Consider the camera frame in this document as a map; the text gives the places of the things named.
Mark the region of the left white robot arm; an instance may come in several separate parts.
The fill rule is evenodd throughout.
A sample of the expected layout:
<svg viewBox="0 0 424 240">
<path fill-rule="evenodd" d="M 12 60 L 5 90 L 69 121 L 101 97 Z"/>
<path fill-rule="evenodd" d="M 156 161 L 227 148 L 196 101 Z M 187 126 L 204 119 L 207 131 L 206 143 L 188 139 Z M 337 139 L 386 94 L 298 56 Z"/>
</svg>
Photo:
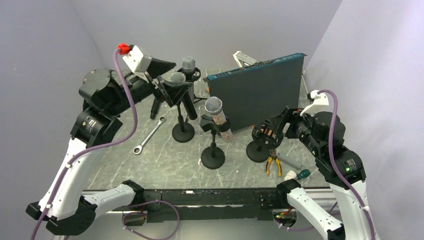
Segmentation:
<svg viewBox="0 0 424 240">
<path fill-rule="evenodd" d="M 26 213 L 55 236 L 77 236 L 99 216 L 127 206 L 139 209 L 145 202 L 144 188 L 132 180 L 96 193 L 83 194 L 93 167 L 106 148 L 120 144 L 115 135 L 122 126 L 120 116 L 149 96 L 173 106 L 188 91 L 188 83 L 167 83 L 162 75 L 175 68 L 174 62 L 153 58 L 139 75 L 112 69 L 93 69 L 82 81 L 79 95 L 83 110 L 70 132 L 67 152 L 44 197 L 30 203 Z"/>
</svg>

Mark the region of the glitter handle microphone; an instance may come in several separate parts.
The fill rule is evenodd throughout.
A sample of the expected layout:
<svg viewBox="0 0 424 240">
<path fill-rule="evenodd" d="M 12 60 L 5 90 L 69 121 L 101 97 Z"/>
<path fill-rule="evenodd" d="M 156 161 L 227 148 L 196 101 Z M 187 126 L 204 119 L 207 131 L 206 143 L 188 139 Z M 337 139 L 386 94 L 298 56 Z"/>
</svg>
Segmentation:
<svg viewBox="0 0 424 240">
<path fill-rule="evenodd" d="M 233 133 L 224 114 L 222 100 L 216 96 L 210 96 L 206 99 L 204 108 L 212 116 L 212 120 L 218 127 L 222 138 L 226 142 L 231 142 L 233 140 Z"/>
</svg>

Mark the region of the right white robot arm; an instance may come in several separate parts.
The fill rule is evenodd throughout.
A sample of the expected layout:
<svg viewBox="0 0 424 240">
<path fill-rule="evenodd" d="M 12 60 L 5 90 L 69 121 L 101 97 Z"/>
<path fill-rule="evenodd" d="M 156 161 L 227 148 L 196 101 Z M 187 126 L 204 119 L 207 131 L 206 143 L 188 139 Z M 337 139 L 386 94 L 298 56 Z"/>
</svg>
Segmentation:
<svg viewBox="0 0 424 240">
<path fill-rule="evenodd" d="M 276 203 L 301 213 L 324 240 L 379 239 L 367 200 L 365 168 L 359 155 L 344 146 L 346 127 L 337 113 L 306 113 L 303 108 L 286 107 L 269 121 L 276 137 L 297 139 L 314 156 L 342 219 L 337 220 L 312 200 L 295 179 L 277 185 Z"/>
</svg>

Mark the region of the black wireless microphone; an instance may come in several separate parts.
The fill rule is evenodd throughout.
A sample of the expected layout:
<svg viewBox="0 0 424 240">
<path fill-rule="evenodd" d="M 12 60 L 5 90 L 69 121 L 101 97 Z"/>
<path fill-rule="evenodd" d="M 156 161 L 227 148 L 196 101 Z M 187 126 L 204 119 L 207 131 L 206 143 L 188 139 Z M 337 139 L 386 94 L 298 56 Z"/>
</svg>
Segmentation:
<svg viewBox="0 0 424 240">
<path fill-rule="evenodd" d="M 161 101 L 158 99 L 154 99 L 151 109 L 150 109 L 150 119 L 154 120 L 157 117 L 157 114 L 159 113 L 161 107 Z"/>
</svg>

